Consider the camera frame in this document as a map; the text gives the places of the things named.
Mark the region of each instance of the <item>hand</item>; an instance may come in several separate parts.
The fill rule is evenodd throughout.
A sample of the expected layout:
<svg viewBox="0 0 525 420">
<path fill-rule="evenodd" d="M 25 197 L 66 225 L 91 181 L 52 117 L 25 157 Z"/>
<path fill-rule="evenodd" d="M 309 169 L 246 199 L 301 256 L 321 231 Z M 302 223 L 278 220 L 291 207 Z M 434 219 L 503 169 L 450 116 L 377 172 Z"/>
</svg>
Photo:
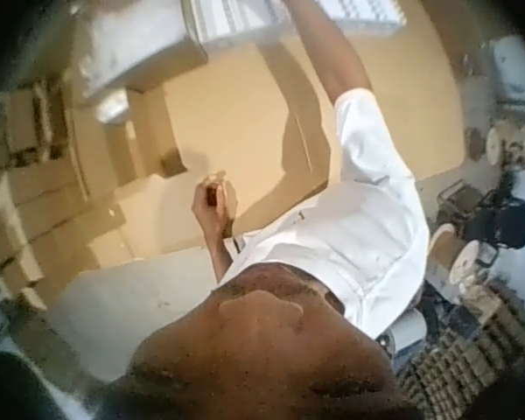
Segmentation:
<svg viewBox="0 0 525 420">
<path fill-rule="evenodd" d="M 200 224 L 206 242 L 223 240 L 229 216 L 221 181 L 206 178 L 197 185 L 192 212 Z"/>
</svg>

